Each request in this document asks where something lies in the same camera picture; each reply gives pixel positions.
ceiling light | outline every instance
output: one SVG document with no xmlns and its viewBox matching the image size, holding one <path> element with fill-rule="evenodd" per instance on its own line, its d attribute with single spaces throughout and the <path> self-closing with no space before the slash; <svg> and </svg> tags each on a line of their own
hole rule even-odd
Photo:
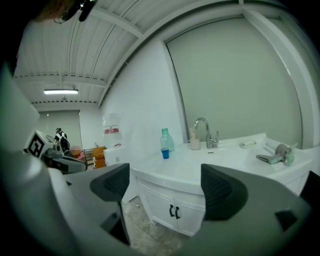
<svg viewBox="0 0 320 256">
<path fill-rule="evenodd" d="M 78 94 L 78 90 L 76 89 L 45 89 L 44 94 Z"/>
</svg>

cabinet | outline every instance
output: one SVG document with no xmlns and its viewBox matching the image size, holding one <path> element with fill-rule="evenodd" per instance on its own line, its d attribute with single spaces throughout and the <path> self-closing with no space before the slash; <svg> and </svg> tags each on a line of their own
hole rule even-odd
<svg viewBox="0 0 320 256">
<path fill-rule="evenodd" d="M 159 186 L 137 178 L 138 194 L 150 220 L 187 236 L 201 227 L 206 207 L 204 196 Z"/>
</svg>

faucet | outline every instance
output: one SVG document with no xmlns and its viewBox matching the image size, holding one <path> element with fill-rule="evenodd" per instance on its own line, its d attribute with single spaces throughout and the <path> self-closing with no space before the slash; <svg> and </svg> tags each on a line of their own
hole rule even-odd
<svg viewBox="0 0 320 256">
<path fill-rule="evenodd" d="M 206 147 L 208 149 L 217 148 L 218 144 L 219 144 L 219 131 L 217 130 L 215 132 L 215 138 L 211 138 L 210 130 L 209 130 L 209 124 L 208 124 L 207 119 L 205 119 L 203 117 L 198 118 L 195 121 L 194 128 L 197 129 L 198 123 L 200 121 L 203 121 L 205 123 L 205 128 L 206 128 Z"/>
</svg>

cabinet door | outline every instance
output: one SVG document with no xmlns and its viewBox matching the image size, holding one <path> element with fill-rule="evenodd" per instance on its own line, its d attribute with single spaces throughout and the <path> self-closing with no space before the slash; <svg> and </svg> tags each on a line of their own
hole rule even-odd
<svg viewBox="0 0 320 256">
<path fill-rule="evenodd" d="M 201 227 L 206 207 L 178 199 L 174 199 L 174 202 L 179 232 L 192 237 Z"/>
<path fill-rule="evenodd" d="M 141 184 L 139 190 L 143 206 L 147 204 L 149 218 L 169 229 L 177 230 L 174 199 Z"/>
</svg>

faucet handle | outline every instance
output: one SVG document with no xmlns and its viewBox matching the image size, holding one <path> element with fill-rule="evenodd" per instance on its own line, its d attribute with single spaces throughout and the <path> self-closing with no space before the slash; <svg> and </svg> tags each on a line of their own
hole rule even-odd
<svg viewBox="0 0 320 256">
<path fill-rule="evenodd" d="M 218 130 L 215 131 L 215 139 L 217 141 L 219 141 L 219 131 Z"/>
</svg>

